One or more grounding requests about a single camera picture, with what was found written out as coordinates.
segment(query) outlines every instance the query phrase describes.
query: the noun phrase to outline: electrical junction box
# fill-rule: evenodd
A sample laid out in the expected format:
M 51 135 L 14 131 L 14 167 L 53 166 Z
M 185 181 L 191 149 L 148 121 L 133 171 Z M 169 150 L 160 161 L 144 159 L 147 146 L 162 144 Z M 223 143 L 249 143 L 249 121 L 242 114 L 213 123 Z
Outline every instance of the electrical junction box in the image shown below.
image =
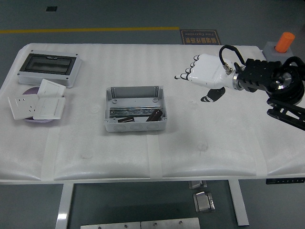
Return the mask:
M 105 126 L 108 132 L 164 130 L 166 121 L 163 87 L 107 88 Z
M 40 85 L 46 79 L 71 88 L 80 66 L 77 53 L 32 50 L 17 75 L 22 84 Z

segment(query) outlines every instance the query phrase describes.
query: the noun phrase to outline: white power outlet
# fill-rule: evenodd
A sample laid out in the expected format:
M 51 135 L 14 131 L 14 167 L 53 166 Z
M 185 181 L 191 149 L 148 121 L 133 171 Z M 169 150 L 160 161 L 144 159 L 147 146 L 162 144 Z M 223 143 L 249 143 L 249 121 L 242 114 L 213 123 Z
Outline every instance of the white power outlet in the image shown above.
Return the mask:
M 38 95 L 24 94 L 21 97 L 9 97 L 10 108 L 14 119 L 24 119 L 34 116 L 36 112 L 36 104 L 38 103 Z

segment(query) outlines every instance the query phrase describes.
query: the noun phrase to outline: white table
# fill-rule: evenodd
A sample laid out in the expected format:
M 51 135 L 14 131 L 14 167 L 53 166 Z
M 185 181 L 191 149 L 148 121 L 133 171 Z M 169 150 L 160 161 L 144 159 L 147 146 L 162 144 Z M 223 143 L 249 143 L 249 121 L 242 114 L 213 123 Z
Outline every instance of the white table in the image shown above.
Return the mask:
M 237 47 L 245 60 L 264 60 L 255 46 Z M 241 207 L 242 216 L 237 218 L 246 224 L 236 181 L 305 177 L 305 135 L 266 114 L 270 106 L 265 92 L 227 89 L 217 102 L 202 103 L 208 89 L 174 79 L 195 55 L 218 55 L 219 49 L 136 44 L 25 46 L 0 90 L 0 183 L 64 183 L 57 223 L 57 228 L 64 228 L 74 183 L 228 179 L 235 187 L 235 210 Z M 31 50 L 78 53 L 82 59 L 74 86 L 66 90 L 61 120 L 37 124 L 13 119 L 7 97 L 32 87 L 19 84 L 17 77 Z M 226 50 L 224 57 L 238 62 L 234 52 Z M 166 130 L 108 133 L 103 125 L 106 88 L 154 85 L 164 86 Z

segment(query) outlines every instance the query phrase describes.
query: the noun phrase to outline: orange cap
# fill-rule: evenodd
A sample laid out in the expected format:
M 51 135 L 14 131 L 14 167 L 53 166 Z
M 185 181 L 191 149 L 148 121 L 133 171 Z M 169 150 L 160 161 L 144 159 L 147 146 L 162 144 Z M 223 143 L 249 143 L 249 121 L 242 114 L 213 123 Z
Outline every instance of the orange cap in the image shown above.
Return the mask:
M 285 53 L 291 43 L 294 41 L 295 36 L 290 32 L 284 32 L 278 41 L 275 50 L 277 50 L 280 53 Z

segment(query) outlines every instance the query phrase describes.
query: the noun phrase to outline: black sign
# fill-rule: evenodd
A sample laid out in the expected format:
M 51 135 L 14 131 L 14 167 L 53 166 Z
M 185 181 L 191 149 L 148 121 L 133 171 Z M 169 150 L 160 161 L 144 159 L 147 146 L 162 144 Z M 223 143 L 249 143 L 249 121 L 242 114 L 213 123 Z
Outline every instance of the black sign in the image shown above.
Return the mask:
M 216 30 L 180 30 L 183 44 L 221 45 Z

